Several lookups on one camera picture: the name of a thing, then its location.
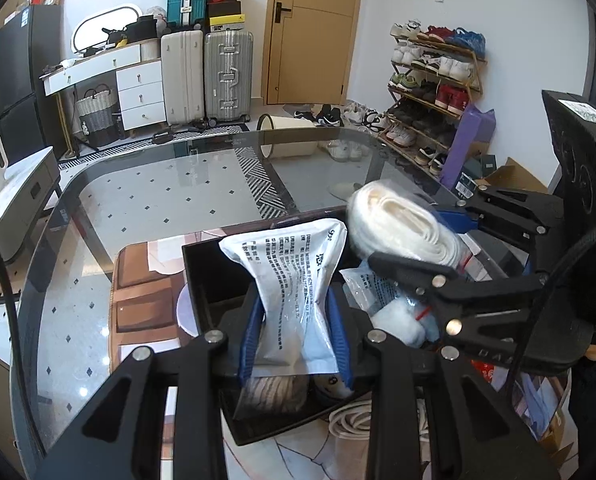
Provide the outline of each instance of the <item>white suitcase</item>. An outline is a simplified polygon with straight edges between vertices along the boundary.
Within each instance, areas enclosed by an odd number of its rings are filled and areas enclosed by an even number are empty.
[[[162,36],[162,86],[169,124],[204,119],[203,32]]]

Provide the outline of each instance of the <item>wooden door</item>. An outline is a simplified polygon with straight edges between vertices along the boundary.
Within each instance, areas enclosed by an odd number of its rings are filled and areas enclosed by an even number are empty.
[[[359,0],[270,0],[269,5],[267,103],[340,103]]]

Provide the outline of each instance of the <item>silver suitcase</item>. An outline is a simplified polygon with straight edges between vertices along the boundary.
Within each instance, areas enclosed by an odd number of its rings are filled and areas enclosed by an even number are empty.
[[[235,121],[251,110],[254,35],[245,30],[212,32],[204,38],[204,94],[209,120]]]
[[[203,32],[162,36],[162,87],[169,124],[204,119]]]

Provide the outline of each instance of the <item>wooden shelf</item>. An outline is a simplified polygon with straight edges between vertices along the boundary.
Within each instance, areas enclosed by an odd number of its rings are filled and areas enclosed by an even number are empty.
[[[444,108],[441,108],[440,106],[436,106],[436,104],[430,103],[429,101],[425,101],[424,99],[419,99],[415,95],[413,95],[411,92],[405,92],[404,90],[401,90],[400,88],[395,88],[390,85],[387,85],[387,90],[389,90],[389,92],[391,93],[391,96],[393,97],[393,100],[396,102],[398,100],[393,95],[395,93],[405,97],[406,99],[411,99],[412,101],[416,101],[422,105],[425,105],[427,108],[431,108],[431,110],[436,110],[436,111],[440,112],[441,114],[444,114],[444,115],[449,116],[454,119],[460,119],[460,116],[458,114],[454,114],[453,112],[450,112],[449,110],[445,110]]]
[[[419,72],[423,72],[425,74],[432,75],[433,77],[437,77],[437,78],[449,81],[449,83],[451,83],[451,84],[461,86],[463,88],[469,88],[471,90],[475,90],[476,92],[482,93],[480,88],[478,88],[478,86],[474,86],[473,84],[471,84],[471,82],[463,83],[462,81],[458,81],[457,79],[454,79],[453,77],[438,74],[438,73],[434,72],[433,70],[429,70],[428,68],[421,68],[419,66],[405,65],[404,63],[396,63],[395,61],[392,61],[391,64],[393,65],[393,68],[396,72],[398,72],[398,69],[396,69],[397,66],[408,68],[409,70],[418,70]]]
[[[398,119],[395,115],[392,115],[389,113],[387,113],[385,115],[388,118],[390,118],[390,120],[395,121],[396,123],[400,124],[400,126],[402,126],[403,128],[406,128],[406,129],[410,130],[411,132],[418,134],[419,136],[425,137],[425,139],[431,140],[431,142],[433,142],[435,145],[439,146],[443,150],[446,150],[447,152],[449,151],[448,146],[445,146],[442,142],[438,141],[437,139],[434,139],[433,137],[430,137],[428,134],[425,134],[424,132],[422,132],[421,130],[419,130],[417,128],[414,128],[413,126],[407,126],[406,124],[403,124],[402,121],[400,121],[400,119]]]
[[[478,62],[487,63],[486,59],[481,59],[476,56],[475,52],[473,52],[469,48],[463,48],[462,46],[455,46],[449,43],[442,43],[441,41],[427,41],[427,40],[409,40],[409,38],[399,38],[397,36],[392,36],[398,43],[400,41],[411,41],[411,43],[415,43],[421,46],[426,46],[429,48],[434,48],[436,50],[444,50],[445,52],[454,52],[456,54],[464,54],[465,56],[474,57]]]
[[[415,161],[415,154],[416,154],[416,152],[418,150],[418,147],[414,147],[414,148],[403,148],[402,146],[399,146],[398,144],[396,144],[395,142],[393,142],[391,139],[389,139],[386,134],[380,134],[378,136],[378,138],[380,140],[382,140],[382,142],[384,142],[386,145],[388,145],[394,152],[396,152],[399,155],[402,155],[403,157],[405,157],[409,162],[411,162],[412,164],[414,164],[416,167],[420,168],[422,171],[424,171],[425,173],[427,173],[428,176],[430,176],[438,184],[440,184],[439,176],[435,176],[433,173],[431,173],[431,171],[429,171],[429,167],[428,166],[421,166],[420,164],[418,164]]]

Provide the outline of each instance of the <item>mug handle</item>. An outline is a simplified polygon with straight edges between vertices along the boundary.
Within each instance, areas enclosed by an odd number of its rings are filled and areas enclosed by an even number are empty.
[[[4,160],[4,166],[2,167],[2,171],[9,167],[9,159],[6,158],[6,152],[4,151],[4,146],[2,145],[2,139],[0,138],[0,155],[2,156],[2,160]]]

